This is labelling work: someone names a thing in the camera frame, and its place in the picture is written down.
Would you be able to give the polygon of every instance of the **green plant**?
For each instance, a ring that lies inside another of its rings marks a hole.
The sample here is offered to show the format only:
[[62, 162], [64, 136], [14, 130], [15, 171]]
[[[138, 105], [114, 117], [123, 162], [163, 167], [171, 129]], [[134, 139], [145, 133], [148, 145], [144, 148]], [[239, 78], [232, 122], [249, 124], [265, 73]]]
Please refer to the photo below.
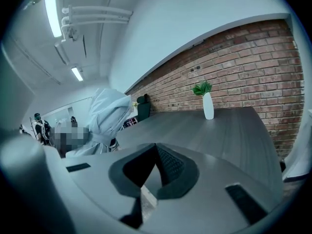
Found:
[[206, 93], [210, 93], [212, 87], [213, 86], [210, 83], [203, 81], [200, 85], [195, 85], [195, 87], [192, 88], [192, 91], [197, 96], [204, 96]]

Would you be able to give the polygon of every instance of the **white vase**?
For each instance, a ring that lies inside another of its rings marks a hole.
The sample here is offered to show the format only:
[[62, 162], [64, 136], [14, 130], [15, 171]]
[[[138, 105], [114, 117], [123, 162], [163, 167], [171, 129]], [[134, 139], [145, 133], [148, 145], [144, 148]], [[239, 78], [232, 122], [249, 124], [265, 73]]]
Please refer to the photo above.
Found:
[[213, 100], [211, 99], [210, 93], [206, 93], [203, 96], [203, 107], [206, 119], [214, 118], [214, 105]]

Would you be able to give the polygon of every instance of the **potted plant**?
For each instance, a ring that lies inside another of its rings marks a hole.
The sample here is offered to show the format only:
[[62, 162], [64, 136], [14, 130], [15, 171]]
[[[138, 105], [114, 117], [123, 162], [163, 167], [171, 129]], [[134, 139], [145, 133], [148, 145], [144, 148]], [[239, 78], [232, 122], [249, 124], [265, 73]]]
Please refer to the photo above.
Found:
[[192, 91], [197, 96], [203, 96], [203, 107], [206, 119], [214, 118], [214, 105], [210, 96], [212, 85], [207, 81], [203, 81], [200, 85], [195, 85]]
[[134, 112], [137, 114], [137, 102], [133, 102], [132, 106], [133, 106]]

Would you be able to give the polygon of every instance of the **black chair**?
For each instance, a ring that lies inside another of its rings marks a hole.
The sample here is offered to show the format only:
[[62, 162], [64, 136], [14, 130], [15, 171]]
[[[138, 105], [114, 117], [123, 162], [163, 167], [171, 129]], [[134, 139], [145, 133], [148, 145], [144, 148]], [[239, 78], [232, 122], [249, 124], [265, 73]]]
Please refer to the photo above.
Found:
[[137, 98], [137, 121], [140, 122], [150, 116], [151, 103], [148, 101], [148, 96], [140, 96]]

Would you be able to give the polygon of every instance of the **conference table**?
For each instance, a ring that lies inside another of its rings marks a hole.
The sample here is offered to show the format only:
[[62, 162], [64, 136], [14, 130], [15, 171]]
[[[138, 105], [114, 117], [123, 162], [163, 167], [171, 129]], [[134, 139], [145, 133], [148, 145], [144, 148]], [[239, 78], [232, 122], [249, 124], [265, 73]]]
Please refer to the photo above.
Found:
[[122, 149], [164, 143], [227, 160], [282, 198], [277, 153], [252, 107], [216, 109], [212, 120], [203, 111], [159, 112], [120, 131], [117, 141]]

